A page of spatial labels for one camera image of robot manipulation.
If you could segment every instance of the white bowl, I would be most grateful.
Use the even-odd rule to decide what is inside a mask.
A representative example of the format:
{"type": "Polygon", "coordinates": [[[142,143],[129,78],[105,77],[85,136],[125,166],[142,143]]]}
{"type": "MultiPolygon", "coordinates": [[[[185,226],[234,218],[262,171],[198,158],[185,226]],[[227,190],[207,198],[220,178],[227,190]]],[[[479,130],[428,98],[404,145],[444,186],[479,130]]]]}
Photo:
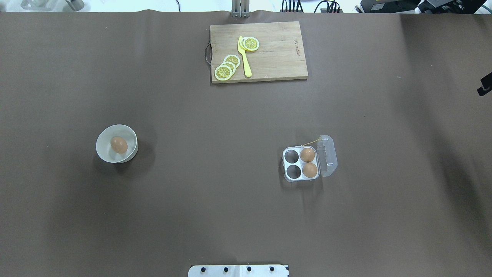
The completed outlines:
{"type": "Polygon", "coordinates": [[[106,128],[95,142],[95,150],[99,157],[108,163],[124,163],[135,157],[138,150],[137,134],[127,125],[117,124],[106,128]],[[111,148],[111,139],[113,137],[122,137],[128,144],[126,153],[116,153],[111,148]]]}

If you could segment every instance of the cutting board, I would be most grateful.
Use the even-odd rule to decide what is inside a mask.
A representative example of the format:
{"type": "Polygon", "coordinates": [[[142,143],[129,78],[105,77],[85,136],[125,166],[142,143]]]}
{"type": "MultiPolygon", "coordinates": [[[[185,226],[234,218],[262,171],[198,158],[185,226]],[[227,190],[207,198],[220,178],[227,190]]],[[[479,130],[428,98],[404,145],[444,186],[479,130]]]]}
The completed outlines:
{"type": "Polygon", "coordinates": [[[211,25],[212,83],[239,83],[307,79],[308,67],[304,55],[301,26],[298,21],[275,23],[252,23],[211,25]],[[246,78],[243,58],[238,52],[239,36],[253,36],[260,42],[254,52],[246,51],[252,76],[246,78]],[[236,73],[227,81],[215,78],[215,69],[227,55],[241,59],[236,73]]]}

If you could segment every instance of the lime slice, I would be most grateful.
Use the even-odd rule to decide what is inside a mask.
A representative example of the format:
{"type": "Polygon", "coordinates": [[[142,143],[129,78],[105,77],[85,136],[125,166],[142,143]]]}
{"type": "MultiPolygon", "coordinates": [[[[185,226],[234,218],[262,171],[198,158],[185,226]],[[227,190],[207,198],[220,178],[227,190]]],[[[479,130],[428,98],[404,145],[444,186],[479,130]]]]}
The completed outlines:
{"type": "Polygon", "coordinates": [[[227,81],[232,77],[232,70],[229,66],[220,65],[215,69],[215,77],[219,81],[227,81]]]}
{"type": "Polygon", "coordinates": [[[227,55],[224,58],[224,61],[225,62],[232,62],[236,66],[236,68],[241,64],[241,60],[236,55],[227,55]]]}
{"type": "Polygon", "coordinates": [[[241,46],[246,51],[255,51],[260,47],[260,42],[252,36],[247,36],[243,37],[243,40],[241,40],[241,46]]]}
{"type": "Polygon", "coordinates": [[[232,75],[236,73],[236,66],[232,62],[223,62],[220,64],[221,66],[228,66],[232,70],[232,75]]]}

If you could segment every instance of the egg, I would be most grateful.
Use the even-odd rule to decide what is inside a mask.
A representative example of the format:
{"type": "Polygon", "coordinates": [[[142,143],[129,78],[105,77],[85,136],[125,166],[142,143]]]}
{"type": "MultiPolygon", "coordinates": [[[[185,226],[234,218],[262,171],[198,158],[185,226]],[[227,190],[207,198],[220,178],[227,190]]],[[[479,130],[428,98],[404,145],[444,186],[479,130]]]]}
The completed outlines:
{"type": "Polygon", "coordinates": [[[313,178],[318,174],[318,168],[313,163],[307,163],[303,166],[303,174],[308,178],[313,178]]]}
{"type": "Polygon", "coordinates": [[[119,154],[124,154],[128,150],[128,144],[122,137],[113,137],[111,139],[111,148],[119,154]]]}
{"type": "Polygon", "coordinates": [[[312,148],[304,148],[301,151],[301,160],[305,161],[306,163],[312,162],[314,160],[315,153],[312,148]]]}

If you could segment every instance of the yellow knife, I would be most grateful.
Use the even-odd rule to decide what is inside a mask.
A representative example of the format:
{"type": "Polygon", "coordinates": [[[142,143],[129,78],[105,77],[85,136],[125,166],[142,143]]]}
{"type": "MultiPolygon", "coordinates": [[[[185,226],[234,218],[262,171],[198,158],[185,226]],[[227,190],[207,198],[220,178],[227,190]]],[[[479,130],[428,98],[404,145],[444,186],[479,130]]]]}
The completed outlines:
{"type": "Polygon", "coordinates": [[[243,39],[242,36],[240,36],[238,40],[238,52],[243,56],[243,67],[245,69],[245,76],[249,78],[252,75],[251,68],[249,67],[249,63],[247,62],[246,51],[241,47],[241,39],[243,39]]]}

